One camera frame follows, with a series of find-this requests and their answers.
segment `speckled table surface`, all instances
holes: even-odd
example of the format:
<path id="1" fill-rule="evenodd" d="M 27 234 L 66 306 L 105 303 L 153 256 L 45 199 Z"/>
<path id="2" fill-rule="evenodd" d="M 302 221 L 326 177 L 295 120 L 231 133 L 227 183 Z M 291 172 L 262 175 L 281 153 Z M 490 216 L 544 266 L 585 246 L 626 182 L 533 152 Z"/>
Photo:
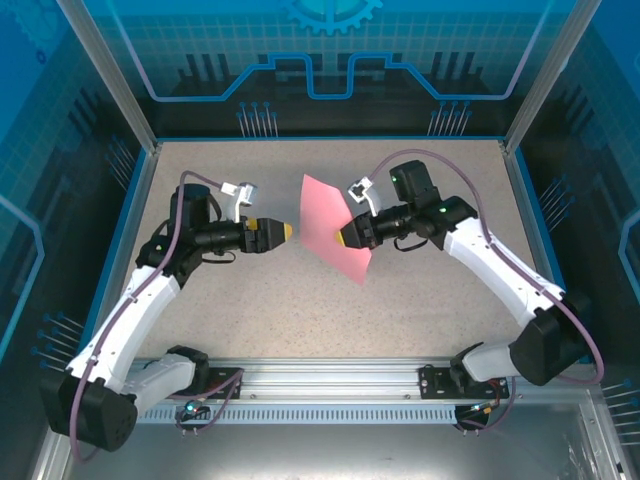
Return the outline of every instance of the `speckled table surface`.
<path id="1" fill-rule="evenodd" d="M 304 174 L 344 191 L 382 158 L 405 148 L 430 149 L 456 162 L 478 187 L 491 229 L 532 265 L 493 140 L 166 143 L 134 252 L 167 218 L 170 196 L 185 169 L 220 182 L 258 185 L 256 204 L 244 213 L 296 228 Z M 459 195 L 473 205 L 455 173 L 433 160 L 425 163 L 443 198 Z M 377 186 L 385 205 L 398 203 L 386 172 Z M 350 207 L 354 213 L 362 211 L 353 202 Z M 383 245 L 374 252 L 361 287 L 294 236 L 265 255 L 238 255 L 232 265 L 202 265 L 158 319 L 138 356 L 157 357 L 176 344 L 213 357 L 449 356 L 478 341 L 513 338 L 517 332 L 516 322 L 490 290 L 433 245 L 411 253 Z"/>

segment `pink paper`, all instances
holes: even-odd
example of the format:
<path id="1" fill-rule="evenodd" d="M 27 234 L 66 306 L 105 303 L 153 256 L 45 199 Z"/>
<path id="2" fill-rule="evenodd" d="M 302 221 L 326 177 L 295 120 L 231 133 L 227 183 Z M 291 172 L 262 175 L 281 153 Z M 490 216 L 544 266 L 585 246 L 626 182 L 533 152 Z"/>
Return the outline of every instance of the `pink paper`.
<path id="1" fill-rule="evenodd" d="M 300 195 L 302 244 L 354 282 L 363 285 L 371 261 L 371 250 L 343 247 L 335 238 L 353 220 L 342 193 L 308 175 Z"/>

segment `metal post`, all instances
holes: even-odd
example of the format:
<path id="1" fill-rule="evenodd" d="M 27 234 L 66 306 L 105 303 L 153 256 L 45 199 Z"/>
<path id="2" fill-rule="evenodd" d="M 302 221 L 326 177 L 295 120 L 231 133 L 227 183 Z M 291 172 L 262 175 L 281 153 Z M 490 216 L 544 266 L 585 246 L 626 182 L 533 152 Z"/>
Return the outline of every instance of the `metal post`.
<path id="1" fill-rule="evenodd" d="M 57 2 L 140 145 L 153 154 L 158 143 L 153 130 L 84 3 L 74 0 Z"/>
<path id="2" fill-rule="evenodd" d="M 562 31 L 558 35 L 546 61 L 542 65 L 531 90 L 505 137 L 507 153 L 515 152 L 529 130 L 534 118 L 542 107 L 566 62 L 578 45 L 601 0 L 578 0 L 569 14 Z"/>

